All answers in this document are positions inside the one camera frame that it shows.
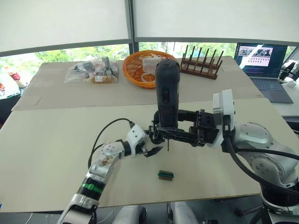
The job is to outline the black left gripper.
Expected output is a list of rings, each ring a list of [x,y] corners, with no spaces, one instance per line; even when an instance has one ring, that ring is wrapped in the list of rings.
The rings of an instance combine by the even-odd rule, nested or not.
[[[150,136],[148,129],[145,129],[144,132],[145,137],[142,139],[140,143],[141,153],[145,157],[151,157],[157,154],[161,149],[163,149],[162,146],[154,147],[153,144],[161,144],[165,142],[165,139],[163,138],[162,134],[158,131],[156,125],[152,125],[150,127]]]

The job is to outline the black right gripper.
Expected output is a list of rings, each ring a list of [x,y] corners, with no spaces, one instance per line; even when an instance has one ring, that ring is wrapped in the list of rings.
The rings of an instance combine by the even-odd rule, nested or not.
[[[173,127],[158,127],[157,132],[164,139],[185,142],[193,147],[203,147],[207,143],[212,144],[219,132],[219,129],[216,128],[214,115],[205,111],[179,110],[178,121],[193,122],[190,133]],[[158,111],[154,113],[153,122],[154,124],[159,123]]]

